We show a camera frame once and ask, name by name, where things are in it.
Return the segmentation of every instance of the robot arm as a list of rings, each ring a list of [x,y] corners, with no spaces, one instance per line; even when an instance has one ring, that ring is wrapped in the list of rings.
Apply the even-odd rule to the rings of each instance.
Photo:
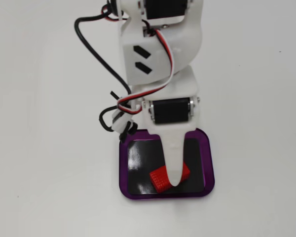
[[[202,6],[203,0],[112,0],[106,7],[105,17],[111,11],[119,20],[123,65],[132,86],[118,99],[111,129],[123,139],[136,130],[132,116],[142,112],[149,133],[161,138],[173,186],[182,177],[185,134],[199,119],[198,85],[189,64],[201,46]],[[165,25],[169,19],[176,21]]]

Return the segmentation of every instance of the red white black cable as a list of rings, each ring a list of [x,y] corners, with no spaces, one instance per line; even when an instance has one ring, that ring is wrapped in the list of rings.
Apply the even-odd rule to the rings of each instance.
[[[172,52],[166,38],[162,34],[162,32],[160,30],[155,30],[155,32],[156,32],[157,38],[159,39],[160,43],[165,48],[165,50],[169,56],[170,64],[171,64],[170,77],[165,83],[163,83],[162,85],[159,85],[158,87],[155,87],[155,88],[147,90],[147,91],[142,91],[142,92],[130,94],[128,96],[120,98],[117,102],[118,109],[120,109],[121,111],[123,111],[125,113],[131,114],[131,115],[139,114],[143,110],[143,108],[140,106],[138,109],[134,110],[134,109],[130,109],[124,105],[126,105],[129,101],[136,100],[136,99],[145,97],[147,95],[151,95],[153,93],[156,93],[157,91],[162,90],[171,82],[173,75],[174,75],[175,62],[174,62],[173,52]]]

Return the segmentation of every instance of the black cable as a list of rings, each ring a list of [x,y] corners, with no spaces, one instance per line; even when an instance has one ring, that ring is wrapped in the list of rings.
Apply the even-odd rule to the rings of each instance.
[[[109,107],[109,108],[103,110],[103,111],[100,113],[99,121],[100,121],[102,127],[103,127],[106,131],[108,131],[108,132],[114,132],[114,130],[112,130],[112,127],[108,127],[108,126],[106,125],[106,123],[104,122],[103,116],[104,116],[107,112],[110,112],[110,111],[113,111],[113,110],[117,110],[117,106]]]
[[[99,60],[99,62],[125,87],[128,94],[131,94],[132,91],[129,88],[128,84],[124,81],[124,79],[109,65],[107,62],[92,48],[92,46],[89,44],[89,42],[85,39],[85,37],[82,35],[79,24],[80,22],[89,22],[89,21],[97,21],[101,20],[111,14],[111,11],[108,8],[108,11],[104,14],[98,15],[98,16],[91,16],[91,17],[80,17],[76,19],[74,23],[74,29],[77,33],[79,39],[81,42],[86,46],[86,48],[92,53],[92,55]]]
[[[111,96],[113,96],[115,100],[119,100],[118,95],[116,95],[113,91],[111,91]]]

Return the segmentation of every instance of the purple base plate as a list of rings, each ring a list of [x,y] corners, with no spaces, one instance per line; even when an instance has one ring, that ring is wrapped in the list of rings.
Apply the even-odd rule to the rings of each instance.
[[[139,130],[137,131],[137,133],[135,135],[132,136],[128,136],[126,139],[126,142],[124,144],[120,143],[119,145],[119,187],[121,192],[129,199],[132,200],[142,200],[142,199],[160,199],[160,198],[198,198],[198,197],[203,197],[208,195],[214,188],[215,185],[215,178],[214,178],[214,170],[213,170],[213,163],[212,163],[212,155],[211,155],[211,148],[210,148],[210,143],[209,143],[209,139],[208,136],[206,135],[205,132],[203,132],[200,129],[197,129],[196,131],[193,132],[189,132],[186,134],[185,136],[185,141],[192,141],[192,140],[197,140],[199,146],[196,147],[196,151],[197,152],[190,152],[190,153],[186,153],[185,151],[185,158],[186,156],[188,156],[188,158],[190,159],[191,156],[196,157],[193,158],[194,161],[197,159],[197,162],[195,164],[199,164],[198,167],[199,171],[198,174],[199,175],[203,175],[198,177],[196,177],[196,180],[200,180],[203,178],[203,180],[201,182],[195,182],[196,183],[201,183],[202,184],[202,188],[199,189],[198,191],[195,191],[197,189],[190,189],[193,190],[192,192],[189,192],[187,189],[185,188],[178,188],[176,190],[172,190],[172,192],[169,193],[163,193],[163,194],[157,194],[154,191],[152,191],[153,186],[151,183],[146,184],[146,187],[150,186],[150,191],[146,192],[145,194],[143,193],[132,193],[130,194],[130,187],[129,187],[129,176],[132,175],[131,171],[129,170],[129,149],[131,146],[133,146],[134,143],[138,142],[138,141],[160,141],[160,137],[158,135],[150,135],[146,130]],[[142,163],[141,165],[144,166],[146,168],[147,166],[147,162],[150,162],[150,156],[153,156],[155,158],[155,155],[151,154],[150,155],[150,151],[151,150],[158,150],[160,149],[161,152],[159,152],[163,157],[163,152],[162,152],[162,147],[160,145],[160,148],[157,148],[158,145],[155,145],[155,147],[153,147],[153,149],[151,149],[151,147],[146,148],[144,146],[138,146],[138,148],[144,149],[142,150],[142,156],[148,156],[148,158],[146,159],[146,164]],[[164,158],[158,158],[158,162],[160,162],[160,160],[162,160],[162,162],[164,162]],[[154,169],[152,169],[150,167],[150,170],[145,170],[143,174],[140,174],[140,176],[138,176],[139,178],[144,176],[145,179],[147,179],[149,177],[149,173],[151,171],[153,171]]]

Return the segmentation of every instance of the red cube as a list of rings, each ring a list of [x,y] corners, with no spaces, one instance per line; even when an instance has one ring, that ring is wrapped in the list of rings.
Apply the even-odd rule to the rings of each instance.
[[[191,173],[190,170],[188,169],[187,165],[184,163],[181,182],[183,182],[184,180],[187,180],[189,178],[190,173]],[[159,194],[172,188],[172,185],[170,184],[170,181],[168,178],[166,166],[163,166],[151,172],[150,180],[154,188],[157,190]]]

